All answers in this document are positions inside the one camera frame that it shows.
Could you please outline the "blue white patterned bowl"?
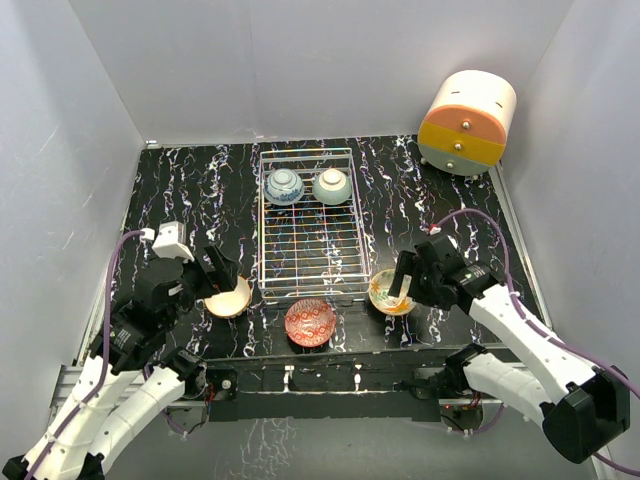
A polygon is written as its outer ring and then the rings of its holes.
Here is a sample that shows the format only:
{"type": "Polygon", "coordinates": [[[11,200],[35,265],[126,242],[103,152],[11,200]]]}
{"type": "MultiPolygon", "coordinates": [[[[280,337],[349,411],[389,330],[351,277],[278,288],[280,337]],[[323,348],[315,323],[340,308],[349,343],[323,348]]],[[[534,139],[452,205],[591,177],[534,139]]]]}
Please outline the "blue white patterned bowl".
{"type": "Polygon", "coordinates": [[[296,203],[303,197],[305,187],[296,172],[282,168],[267,176],[263,191],[266,200],[271,204],[287,206],[296,203]]]}

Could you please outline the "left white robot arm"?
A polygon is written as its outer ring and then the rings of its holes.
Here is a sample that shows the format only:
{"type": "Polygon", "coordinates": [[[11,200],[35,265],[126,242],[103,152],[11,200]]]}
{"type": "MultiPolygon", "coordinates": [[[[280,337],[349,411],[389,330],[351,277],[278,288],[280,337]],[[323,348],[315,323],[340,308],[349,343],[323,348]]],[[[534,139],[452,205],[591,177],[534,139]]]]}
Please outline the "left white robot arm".
{"type": "Polygon", "coordinates": [[[204,266],[185,253],[160,254],[134,290],[108,310],[103,330],[68,398],[41,439],[7,461],[8,479],[101,479],[124,448],[172,402],[206,387],[200,358],[178,347],[127,400],[124,390],[149,365],[179,317],[199,300],[232,291],[238,266],[215,246],[204,266]]]}

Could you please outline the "pale green bowl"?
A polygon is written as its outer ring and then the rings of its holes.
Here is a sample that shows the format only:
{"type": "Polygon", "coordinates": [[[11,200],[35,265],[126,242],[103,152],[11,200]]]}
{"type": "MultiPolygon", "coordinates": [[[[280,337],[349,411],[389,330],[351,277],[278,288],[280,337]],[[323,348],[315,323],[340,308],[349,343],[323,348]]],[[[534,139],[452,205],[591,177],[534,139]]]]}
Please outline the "pale green bowl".
{"type": "Polygon", "coordinates": [[[320,172],[313,182],[312,193],[324,205],[337,206],[352,194],[349,178],[342,171],[330,168],[320,172]]]}

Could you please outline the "white bowl brown rim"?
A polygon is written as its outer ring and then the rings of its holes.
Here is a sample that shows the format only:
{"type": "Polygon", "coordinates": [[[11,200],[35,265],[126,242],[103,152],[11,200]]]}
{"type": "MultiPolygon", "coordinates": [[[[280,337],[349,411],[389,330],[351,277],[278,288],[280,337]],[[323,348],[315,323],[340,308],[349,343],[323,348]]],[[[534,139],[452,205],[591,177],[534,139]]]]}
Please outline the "white bowl brown rim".
{"type": "Polygon", "coordinates": [[[241,315],[248,308],[251,298],[252,290],[249,282],[239,275],[233,291],[206,298],[204,306],[214,316],[229,319],[241,315]]]}

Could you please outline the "cream bowl leaf pattern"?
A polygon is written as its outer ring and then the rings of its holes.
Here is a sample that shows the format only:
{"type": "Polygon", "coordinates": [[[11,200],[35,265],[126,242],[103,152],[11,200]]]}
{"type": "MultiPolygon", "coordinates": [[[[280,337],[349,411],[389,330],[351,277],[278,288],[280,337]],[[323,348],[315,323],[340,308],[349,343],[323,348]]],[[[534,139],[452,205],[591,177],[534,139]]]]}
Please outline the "cream bowl leaf pattern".
{"type": "Polygon", "coordinates": [[[416,303],[408,296],[410,277],[404,275],[400,293],[391,296],[389,289],[393,283],[395,271],[387,269],[378,272],[370,281],[368,296],[373,306],[380,312],[390,316],[403,316],[409,314],[416,303]]]}

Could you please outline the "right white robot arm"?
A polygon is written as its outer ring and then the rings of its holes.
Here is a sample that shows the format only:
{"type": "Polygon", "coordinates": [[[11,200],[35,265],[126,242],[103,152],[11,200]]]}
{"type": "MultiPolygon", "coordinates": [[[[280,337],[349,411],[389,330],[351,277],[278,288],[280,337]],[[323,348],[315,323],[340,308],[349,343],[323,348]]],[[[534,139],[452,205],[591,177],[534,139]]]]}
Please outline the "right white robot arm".
{"type": "Polygon", "coordinates": [[[492,396],[536,423],[553,448],[580,464],[626,432],[631,423],[631,383],[614,366],[600,366],[571,350],[544,324],[530,318],[509,284],[483,262],[469,264],[448,236],[437,233],[400,252],[391,296],[404,283],[417,303],[459,307],[491,330],[523,363],[517,369],[471,343],[448,356],[443,368],[409,388],[442,398],[474,391],[492,396]]]}

